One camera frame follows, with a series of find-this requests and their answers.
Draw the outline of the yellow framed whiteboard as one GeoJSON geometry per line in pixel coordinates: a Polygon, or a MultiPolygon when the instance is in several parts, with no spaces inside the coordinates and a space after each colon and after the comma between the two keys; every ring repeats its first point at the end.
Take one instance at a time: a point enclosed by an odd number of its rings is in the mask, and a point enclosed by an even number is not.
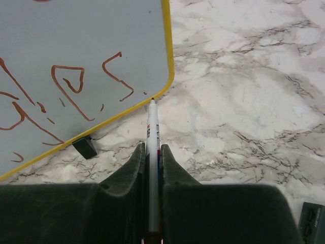
{"type": "Polygon", "coordinates": [[[1,179],[161,96],[169,1],[1,1],[1,179]]]}

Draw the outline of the white marker pen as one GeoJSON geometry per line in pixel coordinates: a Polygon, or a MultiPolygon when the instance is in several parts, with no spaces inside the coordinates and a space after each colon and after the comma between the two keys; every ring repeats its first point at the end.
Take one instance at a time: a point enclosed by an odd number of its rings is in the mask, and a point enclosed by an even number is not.
{"type": "Polygon", "coordinates": [[[147,119],[146,140],[146,207],[147,232],[160,233],[160,135],[157,104],[150,100],[147,119]]]}

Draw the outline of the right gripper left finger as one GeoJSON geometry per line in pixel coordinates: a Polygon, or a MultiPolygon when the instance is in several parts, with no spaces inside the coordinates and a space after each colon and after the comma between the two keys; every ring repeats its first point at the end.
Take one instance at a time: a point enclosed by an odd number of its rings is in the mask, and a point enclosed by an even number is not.
{"type": "Polygon", "coordinates": [[[100,183],[1,186],[1,243],[141,243],[145,156],[100,183]]]}

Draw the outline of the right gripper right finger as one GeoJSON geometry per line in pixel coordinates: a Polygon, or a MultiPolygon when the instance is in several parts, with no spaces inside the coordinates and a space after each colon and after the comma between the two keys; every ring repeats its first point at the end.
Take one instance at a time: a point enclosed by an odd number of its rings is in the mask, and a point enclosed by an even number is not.
{"type": "Polygon", "coordinates": [[[301,243],[289,205],[277,187],[203,185],[160,150],[164,243],[301,243]]]}

